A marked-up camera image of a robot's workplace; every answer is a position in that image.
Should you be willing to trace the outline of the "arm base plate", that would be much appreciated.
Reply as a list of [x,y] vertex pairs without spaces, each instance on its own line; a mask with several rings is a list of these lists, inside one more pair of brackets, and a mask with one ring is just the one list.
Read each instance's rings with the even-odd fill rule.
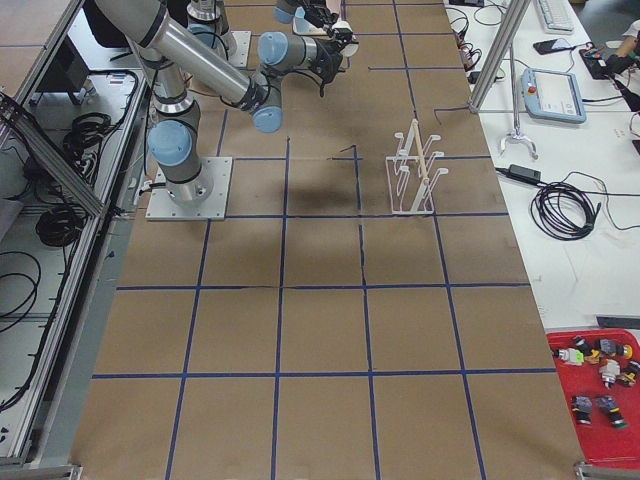
[[215,37],[212,32],[196,33],[196,36],[208,45],[216,54],[228,60],[233,66],[246,69],[248,65],[251,43],[250,31],[231,31],[231,42],[224,43]]
[[158,167],[155,182],[165,186],[154,188],[146,209],[151,221],[221,221],[226,217],[232,177],[231,157],[201,157],[199,176],[189,183],[168,181]]

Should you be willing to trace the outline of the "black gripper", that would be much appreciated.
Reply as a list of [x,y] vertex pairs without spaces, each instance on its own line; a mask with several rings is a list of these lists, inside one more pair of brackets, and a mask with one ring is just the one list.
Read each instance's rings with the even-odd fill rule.
[[305,0],[304,19],[329,33],[338,21],[338,14],[329,9],[325,0]]
[[329,40],[316,40],[314,73],[323,83],[331,83],[340,72],[343,55],[338,45]]

